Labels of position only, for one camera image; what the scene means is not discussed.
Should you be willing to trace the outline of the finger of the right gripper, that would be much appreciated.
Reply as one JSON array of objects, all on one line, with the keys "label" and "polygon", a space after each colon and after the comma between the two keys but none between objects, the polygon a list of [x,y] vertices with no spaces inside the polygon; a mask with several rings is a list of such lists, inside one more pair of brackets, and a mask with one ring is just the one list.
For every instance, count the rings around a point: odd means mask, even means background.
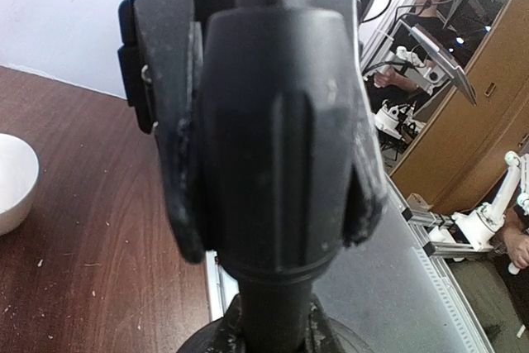
[{"label": "finger of the right gripper", "polygon": [[351,0],[353,77],[352,167],[342,227],[345,246],[358,246],[374,233],[388,204],[388,184],[365,81],[360,70],[360,0]]}]

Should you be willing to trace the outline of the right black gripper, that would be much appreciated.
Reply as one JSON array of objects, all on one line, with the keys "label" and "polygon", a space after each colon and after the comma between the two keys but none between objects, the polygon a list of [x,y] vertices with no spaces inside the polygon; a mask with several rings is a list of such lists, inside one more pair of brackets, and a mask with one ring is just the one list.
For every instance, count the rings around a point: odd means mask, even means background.
[{"label": "right black gripper", "polygon": [[204,247],[186,198],[182,153],[198,90],[197,0],[123,0],[118,19],[117,56],[128,104],[145,134],[155,129],[166,212],[180,255],[200,263]]}]

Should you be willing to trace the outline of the black microphone stand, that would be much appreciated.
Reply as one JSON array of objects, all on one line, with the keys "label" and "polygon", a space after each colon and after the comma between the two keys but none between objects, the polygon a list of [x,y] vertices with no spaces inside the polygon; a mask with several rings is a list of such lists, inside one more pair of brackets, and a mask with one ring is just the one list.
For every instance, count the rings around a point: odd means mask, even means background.
[{"label": "black microphone stand", "polygon": [[341,350],[312,286],[345,247],[351,28],[312,0],[236,0],[208,23],[193,151],[204,239],[239,292],[193,351]]}]

